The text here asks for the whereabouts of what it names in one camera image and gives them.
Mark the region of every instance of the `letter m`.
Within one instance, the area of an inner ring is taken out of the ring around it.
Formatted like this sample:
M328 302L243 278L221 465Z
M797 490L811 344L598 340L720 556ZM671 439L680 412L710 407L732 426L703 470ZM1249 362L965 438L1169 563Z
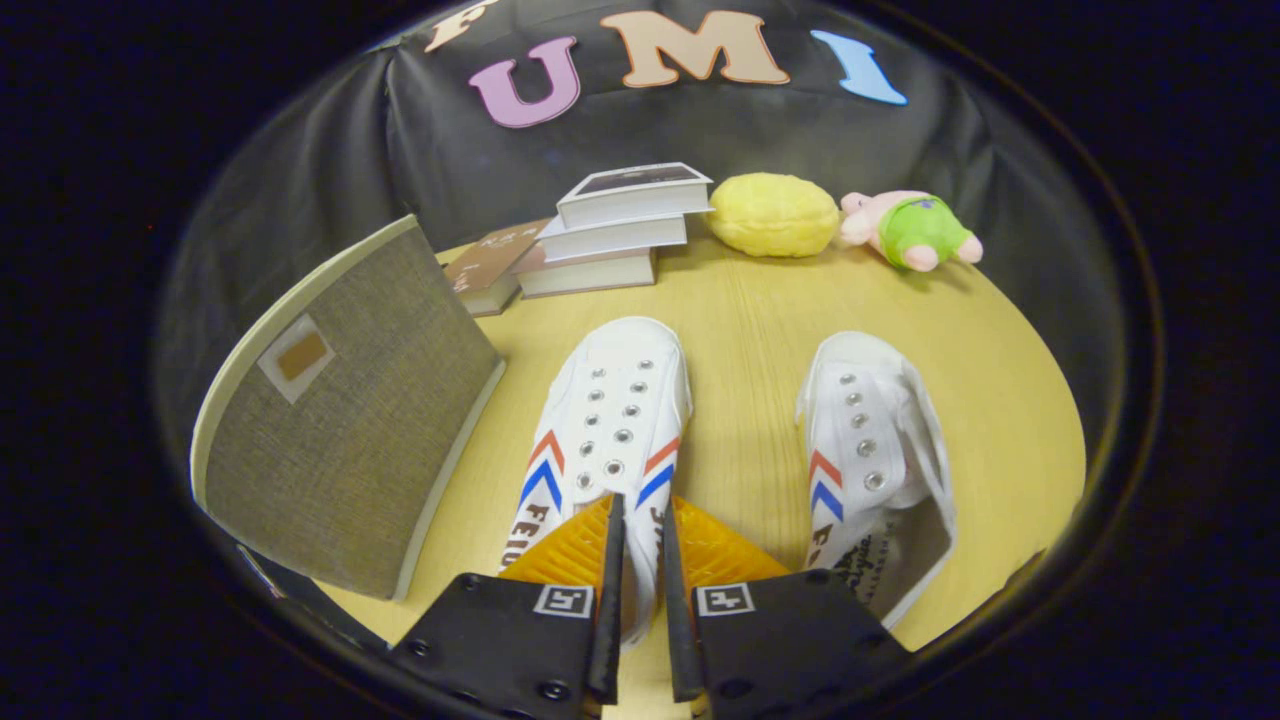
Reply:
M724 53L721 74L735 82L782 85L791 77L773 61L760 27L764 20L748 13L712 10L698 32L652 10L620 13L600 20L602 27L618 31L631 56L631 72L622 78L628 87L653 87L676 82L680 74L662 63L662 55L675 60L696 77L707 79L716 58Z

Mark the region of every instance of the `book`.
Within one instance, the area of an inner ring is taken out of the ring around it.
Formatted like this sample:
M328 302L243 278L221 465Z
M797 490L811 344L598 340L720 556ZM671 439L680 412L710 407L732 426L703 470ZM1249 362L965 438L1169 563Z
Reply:
M564 227L563 218L556 215L538 236L538 243L550 261L686 242L689 236L685 232L682 214L614 220L576 228Z
M705 213L710 178L684 163L662 163L586 176L556 209L566 228L622 218Z
M541 219L494 231L444 268L444 277L472 316L497 315L507 306L520 288L511 266L538 242L538 233L548 222Z
M654 252L652 247L637 247L550 261L539 243L511 272L526 299L653 284L657 279Z
M504 368L408 215L312 270L236 343L196 420L192 497L273 562L402 600Z

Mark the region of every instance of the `yellow plush toy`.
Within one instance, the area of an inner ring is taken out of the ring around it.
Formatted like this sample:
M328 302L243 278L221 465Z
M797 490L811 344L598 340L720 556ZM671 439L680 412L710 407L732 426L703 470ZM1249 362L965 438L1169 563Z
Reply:
M712 193L707 224L724 245L756 258L817 255L836 234L840 210L817 184L795 176L751 173Z

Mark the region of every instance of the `green shirt on plush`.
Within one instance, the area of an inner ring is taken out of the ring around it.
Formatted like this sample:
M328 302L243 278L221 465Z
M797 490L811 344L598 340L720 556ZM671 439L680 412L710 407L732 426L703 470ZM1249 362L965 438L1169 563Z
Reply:
M937 251L938 264L946 263L970 234L951 208L933 195L899 202L879 224L884 258L899 268L906 268L902 254L915 245L928 245Z

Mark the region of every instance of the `brown book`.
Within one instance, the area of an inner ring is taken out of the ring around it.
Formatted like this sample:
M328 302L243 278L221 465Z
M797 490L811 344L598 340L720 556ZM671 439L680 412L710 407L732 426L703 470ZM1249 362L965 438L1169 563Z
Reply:
M444 269L453 292L472 315L497 315L520 284L511 266L538 242L550 218L494 231Z

